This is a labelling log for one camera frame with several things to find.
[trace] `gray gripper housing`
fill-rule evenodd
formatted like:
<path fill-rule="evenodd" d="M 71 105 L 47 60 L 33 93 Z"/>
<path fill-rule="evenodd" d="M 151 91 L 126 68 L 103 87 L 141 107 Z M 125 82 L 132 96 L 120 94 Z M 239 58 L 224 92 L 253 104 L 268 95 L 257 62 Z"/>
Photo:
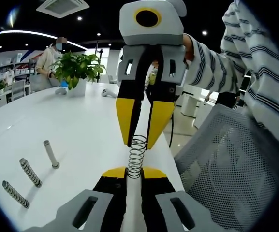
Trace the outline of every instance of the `gray gripper housing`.
<path fill-rule="evenodd" d="M 185 191 L 156 195 L 164 215 L 167 232 L 235 232 L 226 230 L 211 219 L 210 211 Z"/>
<path fill-rule="evenodd" d="M 81 231 L 100 232 L 112 197 L 112 194 L 84 190 L 61 206 L 53 221 L 43 227 L 31 227 L 24 232 L 78 232 L 85 222 Z"/>
<path fill-rule="evenodd" d="M 139 60 L 145 51 L 144 45 L 138 46 L 124 46 L 123 47 L 123 60 L 118 66 L 118 81 L 123 80 L 135 80 L 136 71 L 138 68 Z M 184 63 L 185 47 L 184 46 L 170 46 L 162 45 L 162 53 L 164 59 L 164 69 L 161 81 L 175 83 L 181 85 L 184 72 L 186 69 Z M 175 64 L 175 75 L 170 75 L 170 64 L 174 62 Z M 129 64 L 132 63 L 131 70 L 129 74 L 126 74 L 126 70 Z"/>

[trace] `hand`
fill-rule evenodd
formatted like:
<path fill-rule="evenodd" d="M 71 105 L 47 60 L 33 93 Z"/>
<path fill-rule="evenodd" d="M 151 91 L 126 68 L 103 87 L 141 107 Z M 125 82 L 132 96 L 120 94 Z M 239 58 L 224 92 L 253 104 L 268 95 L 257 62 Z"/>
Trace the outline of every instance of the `hand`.
<path fill-rule="evenodd" d="M 55 75 L 54 75 L 54 72 L 49 71 L 48 78 L 56 78 Z"/>

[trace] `black cable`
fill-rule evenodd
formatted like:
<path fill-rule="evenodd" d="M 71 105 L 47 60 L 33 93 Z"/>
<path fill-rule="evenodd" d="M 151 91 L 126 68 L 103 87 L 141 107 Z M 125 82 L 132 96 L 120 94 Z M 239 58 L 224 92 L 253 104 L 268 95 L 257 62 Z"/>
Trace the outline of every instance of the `black cable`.
<path fill-rule="evenodd" d="M 172 133 L 170 135 L 169 147 L 171 147 L 172 145 L 173 135 L 174 135 L 174 113 L 172 114 Z"/>

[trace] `coil spring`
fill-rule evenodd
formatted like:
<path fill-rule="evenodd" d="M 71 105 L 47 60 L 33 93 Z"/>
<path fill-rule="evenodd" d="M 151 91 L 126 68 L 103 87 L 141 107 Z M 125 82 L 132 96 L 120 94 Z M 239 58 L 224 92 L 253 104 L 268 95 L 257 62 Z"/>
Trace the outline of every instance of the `coil spring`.
<path fill-rule="evenodd" d="M 28 177 L 34 183 L 34 185 L 36 187 L 40 188 L 42 186 L 42 181 L 35 174 L 35 172 L 31 168 L 31 166 L 29 165 L 29 162 L 25 158 L 20 159 L 19 162 L 21 164 L 22 169 L 28 175 Z"/>
<path fill-rule="evenodd" d="M 142 135 L 132 137 L 131 150 L 129 154 L 128 176 L 131 179 L 140 177 L 140 171 L 144 162 L 144 155 L 147 149 L 147 139 Z"/>
<path fill-rule="evenodd" d="M 23 207 L 29 208 L 29 202 L 24 197 L 22 197 L 7 181 L 3 180 L 3 187 L 6 192 L 9 193 L 17 202 L 19 202 Z"/>

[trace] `striped shirt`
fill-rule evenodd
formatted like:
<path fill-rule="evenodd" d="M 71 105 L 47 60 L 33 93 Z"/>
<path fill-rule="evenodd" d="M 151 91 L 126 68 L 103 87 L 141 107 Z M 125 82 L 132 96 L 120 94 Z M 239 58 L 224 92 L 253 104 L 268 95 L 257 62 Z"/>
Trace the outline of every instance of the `striped shirt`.
<path fill-rule="evenodd" d="M 221 54 L 190 36 L 195 58 L 186 84 L 236 93 L 249 71 L 252 83 L 244 97 L 248 114 L 279 140 L 279 51 L 242 2 L 233 2 L 222 19 Z"/>

